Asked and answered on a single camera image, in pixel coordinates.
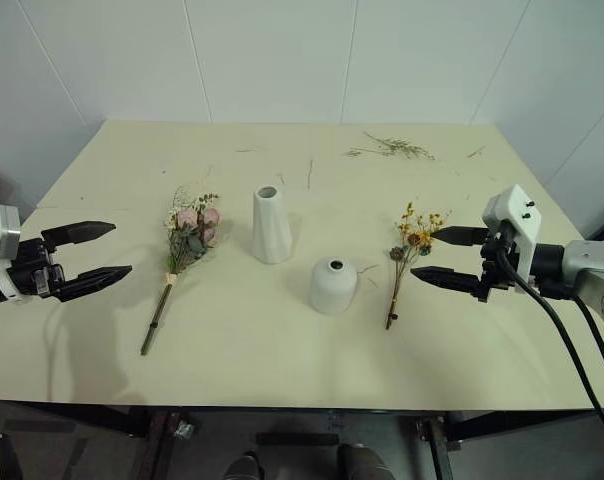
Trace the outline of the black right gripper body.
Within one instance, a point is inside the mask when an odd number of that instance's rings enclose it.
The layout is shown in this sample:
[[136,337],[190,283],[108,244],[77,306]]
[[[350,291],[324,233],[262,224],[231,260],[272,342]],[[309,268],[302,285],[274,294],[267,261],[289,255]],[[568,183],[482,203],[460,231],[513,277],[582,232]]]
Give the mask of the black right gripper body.
[[507,290],[512,285],[503,264],[512,266],[510,256],[514,234],[508,222],[500,222],[497,227],[479,228],[474,234],[473,243],[481,247],[480,256],[483,259],[479,286],[473,294],[478,301],[486,303],[492,289]]

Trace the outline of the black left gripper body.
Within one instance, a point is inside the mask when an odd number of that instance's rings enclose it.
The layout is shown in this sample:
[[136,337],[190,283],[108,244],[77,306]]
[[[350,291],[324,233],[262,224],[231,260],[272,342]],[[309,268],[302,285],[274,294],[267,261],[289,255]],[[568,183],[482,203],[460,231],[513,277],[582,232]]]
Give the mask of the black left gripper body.
[[65,301],[62,292],[64,271],[52,257],[56,250],[57,244],[50,238],[19,242],[16,257],[7,273],[21,294]]

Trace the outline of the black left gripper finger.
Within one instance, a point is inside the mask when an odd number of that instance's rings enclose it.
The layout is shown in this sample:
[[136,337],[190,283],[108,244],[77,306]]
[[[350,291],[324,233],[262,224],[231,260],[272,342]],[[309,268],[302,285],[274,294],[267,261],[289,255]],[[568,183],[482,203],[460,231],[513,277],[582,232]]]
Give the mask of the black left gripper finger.
[[59,246],[80,244],[95,240],[113,230],[116,225],[104,221],[82,221],[56,228],[43,230],[42,239],[48,251],[55,251]]
[[64,281],[62,286],[55,290],[55,297],[60,302],[68,302],[96,293],[119,282],[132,269],[131,265],[112,266],[81,273],[73,280]]

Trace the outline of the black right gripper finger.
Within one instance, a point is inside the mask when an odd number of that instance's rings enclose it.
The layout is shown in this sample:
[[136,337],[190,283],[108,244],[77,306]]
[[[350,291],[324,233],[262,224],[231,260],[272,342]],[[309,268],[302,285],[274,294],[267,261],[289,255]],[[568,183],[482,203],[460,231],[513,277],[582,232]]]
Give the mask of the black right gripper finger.
[[489,236],[488,228],[449,226],[431,234],[433,239],[451,245],[482,245]]
[[438,288],[476,296],[480,280],[472,274],[456,272],[450,268],[426,266],[412,268],[411,273],[419,280]]

